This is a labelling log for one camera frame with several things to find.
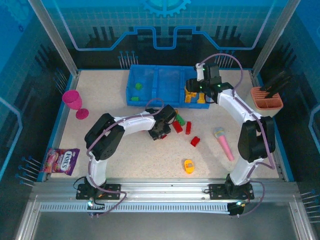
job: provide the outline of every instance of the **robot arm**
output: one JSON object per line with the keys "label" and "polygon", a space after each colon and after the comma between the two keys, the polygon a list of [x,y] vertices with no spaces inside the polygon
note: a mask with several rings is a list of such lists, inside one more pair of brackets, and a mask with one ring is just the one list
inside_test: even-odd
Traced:
{"label": "robot arm", "polygon": [[[113,127],[107,135],[104,135],[90,152],[92,158],[90,172],[93,181],[98,186],[105,183],[107,159],[115,153],[123,136],[140,131],[148,131],[153,140],[157,140],[170,133],[171,129],[168,122],[176,116],[175,110],[170,105],[167,105],[157,115],[150,116],[155,112],[156,110],[150,108],[127,120],[125,120],[127,117],[112,117],[109,113],[105,113],[86,134],[84,140],[88,149],[106,128],[124,119],[123,122]],[[94,186],[89,176],[86,179]]]}
{"label": "robot arm", "polygon": [[266,133],[269,150],[275,150],[274,122],[271,117],[263,117],[249,107],[234,91],[228,82],[223,82],[219,75],[219,67],[197,63],[195,65],[197,78],[186,81],[189,92],[205,93],[213,102],[226,109],[235,121],[241,125],[238,141],[240,157],[234,170],[228,174],[225,188],[229,196],[238,196],[244,191],[249,192],[249,177],[257,166],[267,157],[266,147],[261,135],[261,129],[253,117],[258,118]]}

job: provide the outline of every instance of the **pink toy microphone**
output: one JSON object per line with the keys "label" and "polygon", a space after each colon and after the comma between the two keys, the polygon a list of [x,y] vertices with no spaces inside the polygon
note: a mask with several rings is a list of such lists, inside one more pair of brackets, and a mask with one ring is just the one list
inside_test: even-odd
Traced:
{"label": "pink toy microphone", "polygon": [[230,161],[233,161],[235,158],[230,150],[229,144],[227,142],[225,131],[222,127],[216,127],[214,129],[214,135],[216,139],[218,140],[220,146],[222,147],[225,155],[228,157]]}

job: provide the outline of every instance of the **glass panel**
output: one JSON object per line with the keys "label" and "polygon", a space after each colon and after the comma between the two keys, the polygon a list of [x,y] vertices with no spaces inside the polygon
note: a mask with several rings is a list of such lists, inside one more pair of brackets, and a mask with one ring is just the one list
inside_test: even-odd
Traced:
{"label": "glass panel", "polygon": [[[69,78],[28,1],[11,2],[0,0],[0,97],[20,113],[23,128],[15,143],[19,133],[17,116],[0,102],[0,168],[9,159],[1,176],[0,201],[6,206],[14,203],[9,210],[1,208],[0,239],[15,237],[31,191],[23,183],[32,185],[37,171],[31,167],[38,169],[32,164],[27,167],[22,157],[30,155],[42,162]],[[12,145],[15,148],[11,155]],[[19,170],[19,165],[27,170]],[[31,181],[15,178],[16,174]]]}
{"label": "glass panel", "polygon": [[284,107],[275,120],[296,181],[320,176],[319,7],[317,0],[300,2],[260,73],[265,84],[280,71],[289,76],[279,78],[288,84],[278,91]]}
{"label": "glass panel", "polygon": [[81,69],[190,66],[218,52],[251,68],[287,0],[43,2]]}

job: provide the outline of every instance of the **orange plastic organizer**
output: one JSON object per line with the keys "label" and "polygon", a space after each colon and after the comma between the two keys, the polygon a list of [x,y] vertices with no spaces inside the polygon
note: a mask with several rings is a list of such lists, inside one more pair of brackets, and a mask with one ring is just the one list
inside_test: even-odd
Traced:
{"label": "orange plastic organizer", "polygon": [[251,88],[250,92],[254,105],[259,110],[277,110],[284,106],[279,93],[272,98],[265,98],[269,93],[261,91],[259,86]]}

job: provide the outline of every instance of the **candy bag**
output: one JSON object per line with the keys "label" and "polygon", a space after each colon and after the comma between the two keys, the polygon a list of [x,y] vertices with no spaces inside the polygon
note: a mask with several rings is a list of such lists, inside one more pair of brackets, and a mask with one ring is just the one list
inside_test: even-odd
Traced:
{"label": "candy bag", "polygon": [[41,172],[44,173],[65,173],[72,175],[80,149],[53,149],[50,148]]}

